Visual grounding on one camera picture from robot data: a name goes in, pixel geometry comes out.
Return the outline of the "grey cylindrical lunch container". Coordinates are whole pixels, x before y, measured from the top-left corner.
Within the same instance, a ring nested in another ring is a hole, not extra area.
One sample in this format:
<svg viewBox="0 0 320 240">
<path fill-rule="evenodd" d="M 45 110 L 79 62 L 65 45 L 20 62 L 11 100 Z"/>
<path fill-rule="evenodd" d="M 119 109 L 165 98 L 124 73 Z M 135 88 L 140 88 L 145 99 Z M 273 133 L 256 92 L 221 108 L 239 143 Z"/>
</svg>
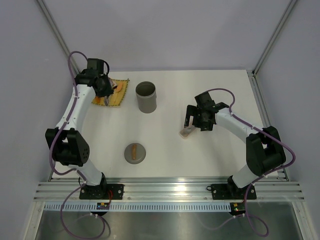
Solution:
<svg viewBox="0 0 320 240">
<path fill-rule="evenodd" d="M 157 108 L 156 86 L 149 81 L 140 82 L 135 88 L 138 108 L 142 113 L 150 114 Z"/>
</svg>

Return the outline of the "clear cutlery case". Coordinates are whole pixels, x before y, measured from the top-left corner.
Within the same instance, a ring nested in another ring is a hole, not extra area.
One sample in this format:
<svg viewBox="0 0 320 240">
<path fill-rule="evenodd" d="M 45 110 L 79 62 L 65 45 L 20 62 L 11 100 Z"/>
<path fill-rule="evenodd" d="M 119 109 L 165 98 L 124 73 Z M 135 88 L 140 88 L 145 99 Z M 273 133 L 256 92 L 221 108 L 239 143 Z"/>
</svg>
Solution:
<svg viewBox="0 0 320 240">
<path fill-rule="evenodd" d="M 184 127 L 180 132 L 179 135 L 183 139 L 187 139 L 194 131 L 196 130 L 196 127 L 193 125 L 193 117 L 190 117 L 189 124 L 187 127 Z"/>
</svg>

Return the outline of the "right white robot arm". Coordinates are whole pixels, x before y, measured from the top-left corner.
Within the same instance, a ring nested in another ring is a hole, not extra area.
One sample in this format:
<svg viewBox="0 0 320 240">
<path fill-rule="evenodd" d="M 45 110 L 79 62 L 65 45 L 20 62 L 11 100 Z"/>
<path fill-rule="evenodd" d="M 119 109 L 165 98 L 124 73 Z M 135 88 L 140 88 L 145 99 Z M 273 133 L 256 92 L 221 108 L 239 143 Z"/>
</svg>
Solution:
<svg viewBox="0 0 320 240">
<path fill-rule="evenodd" d="M 231 106 L 216 103 L 208 91 L 197 95 L 195 101 L 196 105 L 186 107 L 185 129 L 194 127 L 204 132 L 212 131 L 217 125 L 245 144 L 245 165 L 226 183 L 212 184 L 207 190 L 214 200 L 256 199 L 255 189 L 250 184 L 286 162 L 278 130 L 273 126 L 258 128 L 246 122 L 232 112 Z"/>
</svg>

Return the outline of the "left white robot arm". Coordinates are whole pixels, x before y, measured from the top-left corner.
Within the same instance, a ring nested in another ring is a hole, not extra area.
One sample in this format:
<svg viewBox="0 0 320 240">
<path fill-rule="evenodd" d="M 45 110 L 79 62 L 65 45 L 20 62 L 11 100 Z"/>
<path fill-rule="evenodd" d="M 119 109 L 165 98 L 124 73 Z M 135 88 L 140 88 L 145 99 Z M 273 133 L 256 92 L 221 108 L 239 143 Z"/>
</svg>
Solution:
<svg viewBox="0 0 320 240">
<path fill-rule="evenodd" d="M 105 177 L 90 160 L 90 146 L 82 136 L 85 116 L 96 97 L 108 97 L 114 90 L 109 79 L 110 67 L 105 60 L 88 58 L 87 67 L 72 77 L 73 90 L 67 108 L 55 128 L 45 132 L 52 171 L 63 176 L 72 171 L 97 199 L 108 194 Z"/>
</svg>

